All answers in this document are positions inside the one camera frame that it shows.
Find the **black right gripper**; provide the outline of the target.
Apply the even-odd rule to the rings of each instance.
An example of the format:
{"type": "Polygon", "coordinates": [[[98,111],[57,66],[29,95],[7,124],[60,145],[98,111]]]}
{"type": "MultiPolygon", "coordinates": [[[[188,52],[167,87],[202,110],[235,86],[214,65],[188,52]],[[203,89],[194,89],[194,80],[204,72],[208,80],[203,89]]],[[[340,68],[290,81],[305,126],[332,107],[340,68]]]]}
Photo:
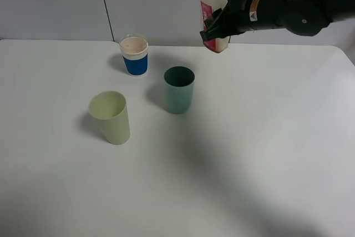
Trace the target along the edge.
{"type": "Polygon", "coordinates": [[[261,19],[250,20],[250,7],[253,0],[227,0],[224,9],[217,9],[211,16],[204,19],[205,29],[200,31],[203,42],[216,38],[226,38],[250,31],[267,30],[261,19]]]}

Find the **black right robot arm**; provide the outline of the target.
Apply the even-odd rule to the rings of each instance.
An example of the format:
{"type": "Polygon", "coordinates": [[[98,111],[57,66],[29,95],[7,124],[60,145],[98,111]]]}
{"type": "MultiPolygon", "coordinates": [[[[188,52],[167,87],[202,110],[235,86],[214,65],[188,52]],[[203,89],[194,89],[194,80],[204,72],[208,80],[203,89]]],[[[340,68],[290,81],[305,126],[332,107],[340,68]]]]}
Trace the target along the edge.
{"type": "Polygon", "coordinates": [[[204,42],[247,31],[286,29],[315,36],[330,23],[354,17],[354,0],[227,0],[204,20],[204,42]]]}

